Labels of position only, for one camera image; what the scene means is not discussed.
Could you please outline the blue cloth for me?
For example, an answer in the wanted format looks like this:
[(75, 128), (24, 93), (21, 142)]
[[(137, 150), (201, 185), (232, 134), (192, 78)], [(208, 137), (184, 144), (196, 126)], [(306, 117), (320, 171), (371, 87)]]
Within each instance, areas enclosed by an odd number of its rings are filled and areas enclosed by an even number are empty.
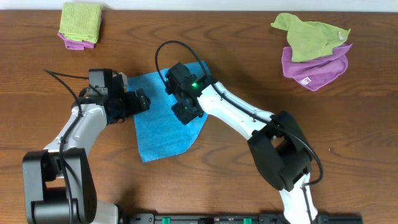
[(127, 89), (143, 89), (150, 98), (150, 109), (134, 116), (137, 145), (143, 162), (155, 161), (185, 153), (199, 136), (208, 117), (195, 118), (182, 124), (172, 111), (176, 99), (165, 92), (160, 79), (167, 73), (152, 72), (128, 79)]

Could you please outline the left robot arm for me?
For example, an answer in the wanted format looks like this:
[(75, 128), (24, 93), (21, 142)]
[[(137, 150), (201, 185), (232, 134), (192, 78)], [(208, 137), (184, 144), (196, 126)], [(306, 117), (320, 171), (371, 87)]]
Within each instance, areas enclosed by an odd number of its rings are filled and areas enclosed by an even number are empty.
[(22, 160), (28, 223), (134, 222), (119, 205), (97, 199), (88, 154), (105, 127), (149, 110), (150, 99), (143, 89), (127, 90), (122, 72), (91, 69), (86, 79), (57, 137)]

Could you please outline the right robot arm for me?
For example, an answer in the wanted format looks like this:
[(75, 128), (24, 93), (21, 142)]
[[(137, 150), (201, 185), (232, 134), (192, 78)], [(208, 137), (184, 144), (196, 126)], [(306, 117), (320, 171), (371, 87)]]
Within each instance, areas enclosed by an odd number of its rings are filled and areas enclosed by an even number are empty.
[(318, 211), (307, 183), (312, 171), (308, 142), (293, 117), (256, 108), (232, 94), (209, 74), (198, 76), (178, 63), (165, 74), (172, 111), (183, 123), (212, 115), (247, 141), (257, 170), (279, 191), (289, 223), (312, 223)]

